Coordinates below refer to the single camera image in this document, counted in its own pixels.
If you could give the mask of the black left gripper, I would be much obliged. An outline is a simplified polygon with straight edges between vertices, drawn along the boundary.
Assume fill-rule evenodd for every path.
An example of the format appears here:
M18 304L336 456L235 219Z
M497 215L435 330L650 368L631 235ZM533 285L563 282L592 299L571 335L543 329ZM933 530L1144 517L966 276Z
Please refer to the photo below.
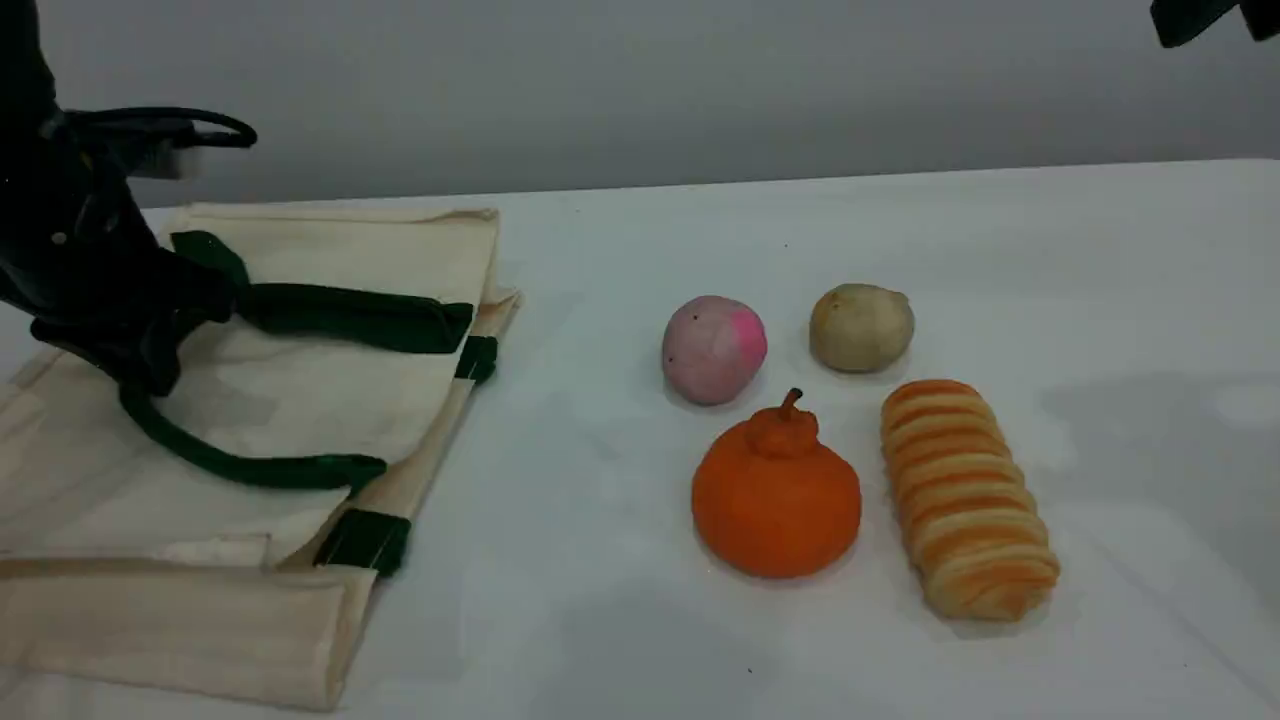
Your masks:
M128 176L159 140L84 115L3 118L3 301L31 334L166 397L193 319L227 322L230 277L163 251Z

